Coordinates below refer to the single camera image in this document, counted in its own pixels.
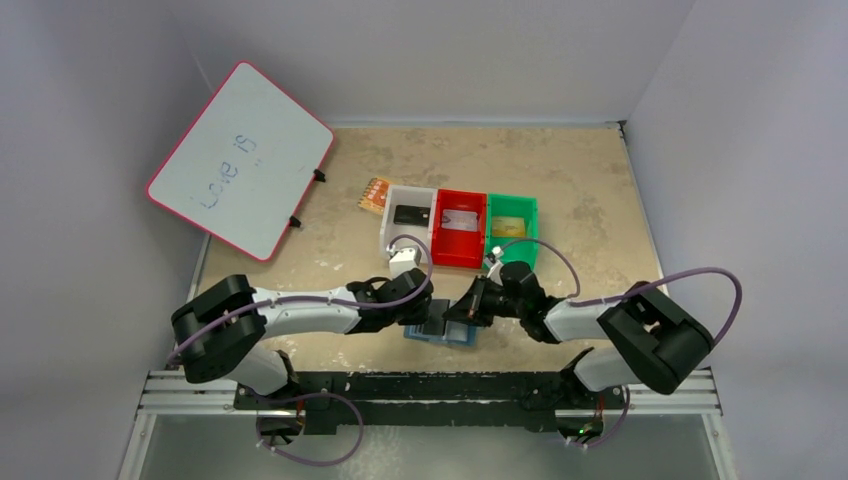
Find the green plastic bin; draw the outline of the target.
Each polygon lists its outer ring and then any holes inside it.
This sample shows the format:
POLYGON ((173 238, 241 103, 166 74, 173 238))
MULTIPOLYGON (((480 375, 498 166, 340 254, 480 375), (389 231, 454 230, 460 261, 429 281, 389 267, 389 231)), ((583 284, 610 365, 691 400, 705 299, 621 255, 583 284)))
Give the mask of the green plastic bin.
MULTIPOLYGON (((528 224, 528 236, 525 238, 538 237, 538 205, 535 198, 489 193, 487 195, 485 253, 488 253, 494 246, 503 248, 510 241, 519 239, 492 238, 491 219, 494 216, 523 217, 528 224)), ((504 262, 524 261, 530 267, 534 267, 538 250, 539 245, 534 242, 519 242, 505 249, 502 260, 504 262)))

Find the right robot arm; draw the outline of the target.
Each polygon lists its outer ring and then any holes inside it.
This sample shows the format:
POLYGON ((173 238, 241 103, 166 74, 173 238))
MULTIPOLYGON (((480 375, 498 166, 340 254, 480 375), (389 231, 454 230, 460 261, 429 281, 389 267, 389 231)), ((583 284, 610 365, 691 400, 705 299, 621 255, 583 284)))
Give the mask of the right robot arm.
POLYGON ((634 284, 620 300, 575 306, 547 294, 523 261, 507 263, 497 280, 476 277, 442 317, 475 327, 488 327, 497 317, 516 319, 530 338, 545 344, 610 341, 606 348, 584 350, 564 368, 561 392, 576 407, 602 390, 629 384, 669 395, 715 346, 699 321, 647 282, 634 284))

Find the grey card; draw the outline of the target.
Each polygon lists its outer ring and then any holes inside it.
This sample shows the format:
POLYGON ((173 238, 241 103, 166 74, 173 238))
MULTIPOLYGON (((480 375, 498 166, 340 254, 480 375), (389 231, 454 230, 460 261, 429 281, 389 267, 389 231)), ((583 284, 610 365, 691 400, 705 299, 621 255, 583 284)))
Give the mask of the grey card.
POLYGON ((442 337, 446 331, 446 320, 444 313, 450 308, 451 301, 447 299, 434 299, 428 310, 428 319, 421 326, 421 333, 428 336, 442 337))

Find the white plastic bin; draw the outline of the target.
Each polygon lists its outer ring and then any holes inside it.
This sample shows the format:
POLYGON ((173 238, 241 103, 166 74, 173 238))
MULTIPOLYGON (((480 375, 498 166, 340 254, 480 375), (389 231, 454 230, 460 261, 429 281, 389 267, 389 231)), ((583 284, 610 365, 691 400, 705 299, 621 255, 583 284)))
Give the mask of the white plastic bin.
POLYGON ((416 187, 392 184, 386 194, 385 207, 380 227, 379 251, 386 260, 390 258, 389 244, 399 235, 406 234, 431 247, 434 229, 434 215, 438 190, 429 187, 416 187), (413 220, 411 224, 395 222, 397 208, 417 207, 424 216, 413 220))

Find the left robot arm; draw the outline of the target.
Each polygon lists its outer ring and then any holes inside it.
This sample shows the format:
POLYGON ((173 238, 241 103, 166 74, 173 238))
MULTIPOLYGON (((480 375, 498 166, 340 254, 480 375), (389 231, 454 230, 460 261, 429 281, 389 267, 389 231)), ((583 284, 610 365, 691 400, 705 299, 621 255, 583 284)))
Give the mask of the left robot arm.
POLYGON ((432 293, 430 275, 418 268, 321 292, 268 290, 251 286, 244 274, 230 275, 172 314, 176 346, 167 361, 181 365, 192 384, 233 380, 284 409, 297 399, 295 371, 286 354, 261 347, 261 341, 420 324, 428 318, 432 293))

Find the blue card holder wallet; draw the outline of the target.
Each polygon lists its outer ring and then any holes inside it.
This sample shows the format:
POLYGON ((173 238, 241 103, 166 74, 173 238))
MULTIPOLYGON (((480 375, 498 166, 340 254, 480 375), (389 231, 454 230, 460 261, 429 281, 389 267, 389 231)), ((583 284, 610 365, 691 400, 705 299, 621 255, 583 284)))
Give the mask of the blue card holder wallet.
POLYGON ((446 321, 446 331, 442 337, 428 336, 421 333, 421 326, 408 325, 404 327, 404 337, 433 344, 471 347, 476 343, 477 328, 461 323, 446 321))

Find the red plastic bin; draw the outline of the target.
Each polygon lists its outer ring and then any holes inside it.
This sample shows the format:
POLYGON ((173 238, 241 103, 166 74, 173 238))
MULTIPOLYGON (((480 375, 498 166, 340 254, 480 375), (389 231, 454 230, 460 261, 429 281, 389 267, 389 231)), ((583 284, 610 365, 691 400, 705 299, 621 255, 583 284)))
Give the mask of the red plastic bin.
POLYGON ((436 265, 479 269, 486 241, 487 195, 450 189, 439 189, 434 215, 431 251, 436 265), (474 211, 479 215, 479 231, 464 232, 441 227, 444 209, 474 211))

